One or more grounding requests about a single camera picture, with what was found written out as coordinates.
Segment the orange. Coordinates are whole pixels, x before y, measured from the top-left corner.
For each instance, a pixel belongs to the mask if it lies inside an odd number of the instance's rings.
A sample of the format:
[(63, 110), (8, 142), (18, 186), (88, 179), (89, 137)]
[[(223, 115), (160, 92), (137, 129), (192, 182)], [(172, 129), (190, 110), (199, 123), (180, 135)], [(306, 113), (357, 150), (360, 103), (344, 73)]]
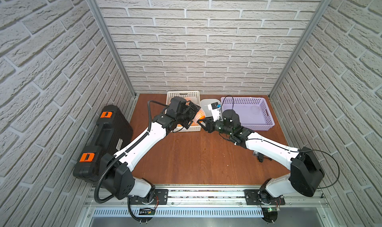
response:
[(204, 112), (204, 110), (202, 108), (200, 108), (200, 110), (197, 112), (197, 114), (195, 115), (195, 117), (193, 118), (193, 123), (191, 126), (197, 126), (199, 125), (198, 124), (198, 120), (200, 119), (204, 119), (206, 118), (206, 114)]

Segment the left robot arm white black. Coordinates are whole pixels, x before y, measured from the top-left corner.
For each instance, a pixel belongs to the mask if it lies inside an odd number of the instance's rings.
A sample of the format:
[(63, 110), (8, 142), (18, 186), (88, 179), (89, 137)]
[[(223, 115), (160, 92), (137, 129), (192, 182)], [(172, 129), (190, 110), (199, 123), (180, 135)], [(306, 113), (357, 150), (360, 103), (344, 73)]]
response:
[(192, 101), (174, 97), (169, 105), (164, 105), (160, 114), (152, 117), (149, 113), (148, 127), (142, 134), (115, 154), (102, 157), (94, 200), (102, 204), (112, 198), (139, 197), (145, 203), (151, 203), (155, 186), (147, 180), (133, 177), (132, 171), (142, 157), (179, 124), (189, 128), (200, 110), (201, 107)]

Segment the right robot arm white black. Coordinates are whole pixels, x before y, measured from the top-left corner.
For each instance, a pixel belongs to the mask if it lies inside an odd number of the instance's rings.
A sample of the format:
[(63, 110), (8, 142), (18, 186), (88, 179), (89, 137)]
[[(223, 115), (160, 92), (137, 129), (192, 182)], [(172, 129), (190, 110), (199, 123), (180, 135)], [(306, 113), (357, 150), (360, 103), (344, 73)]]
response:
[(300, 193), (312, 197), (325, 173), (312, 149), (298, 149), (265, 138), (241, 125), (239, 116), (230, 114), (220, 120), (209, 117), (198, 120), (202, 128), (212, 133), (217, 131), (228, 135), (228, 140), (251, 151), (263, 154), (278, 162), (290, 173), (267, 180), (259, 191), (259, 197), (278, 198), (284, 194)]

